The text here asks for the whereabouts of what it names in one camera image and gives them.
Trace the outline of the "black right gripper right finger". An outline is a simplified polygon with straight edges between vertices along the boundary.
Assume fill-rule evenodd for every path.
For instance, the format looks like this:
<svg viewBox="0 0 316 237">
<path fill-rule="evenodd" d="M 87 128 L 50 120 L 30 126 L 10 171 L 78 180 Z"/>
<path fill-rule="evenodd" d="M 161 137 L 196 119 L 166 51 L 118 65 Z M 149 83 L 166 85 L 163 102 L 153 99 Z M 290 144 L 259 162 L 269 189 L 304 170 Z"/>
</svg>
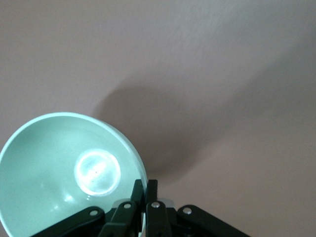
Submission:
<svg viewBox="0 0 316 237">
<path fill-rule="evenodd" d="M 248 236 L 195 205 L 187 204 L 176 210 L 170 200 L 158 199 L 157 180 L 148 181 L 145 204 L 147 237 Z"/>
</svg>

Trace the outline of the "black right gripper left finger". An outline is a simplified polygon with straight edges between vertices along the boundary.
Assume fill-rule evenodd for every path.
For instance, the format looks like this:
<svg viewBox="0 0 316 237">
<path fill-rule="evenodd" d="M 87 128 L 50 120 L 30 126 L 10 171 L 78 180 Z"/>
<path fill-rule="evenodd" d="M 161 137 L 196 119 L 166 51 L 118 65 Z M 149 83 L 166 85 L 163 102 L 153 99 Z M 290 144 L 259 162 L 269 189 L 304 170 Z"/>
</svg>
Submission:
<svg viewBox="0 0 316 237">
<path fill-rule="evenodd" d="M 83 209 L 34 234 L 35 237 L 137 237 L 142 231 L 144 188 L 135 180 L 131 197 L 105 212 L 97 206 Z"/>
</svg>

